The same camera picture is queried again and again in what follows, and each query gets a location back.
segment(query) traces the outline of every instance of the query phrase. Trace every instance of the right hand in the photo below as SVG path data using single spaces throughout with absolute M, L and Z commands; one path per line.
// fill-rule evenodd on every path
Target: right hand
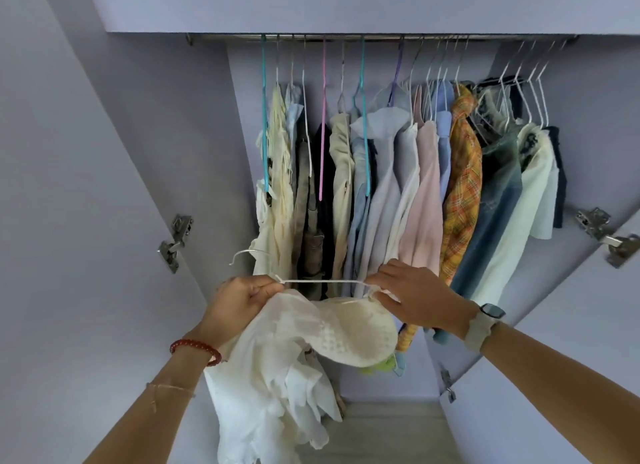
M 383 292 L 373 294 L 403 323 L 441 328 L 460 338 L 465 337 L 469 321 L 479 310 L 476 303 L 457 295 L 428 268 L 412 267 L 395 258 L 365 282 L 379 285 L 400 299 L 397 302 Z

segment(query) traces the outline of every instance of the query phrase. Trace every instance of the left hand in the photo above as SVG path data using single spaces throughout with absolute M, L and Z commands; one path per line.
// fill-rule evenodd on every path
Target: left hand
M 284 285 L 268 275 L 234 277 L 219 288 L 202 321 L 185 338 L 220 348 L 240 334 Z

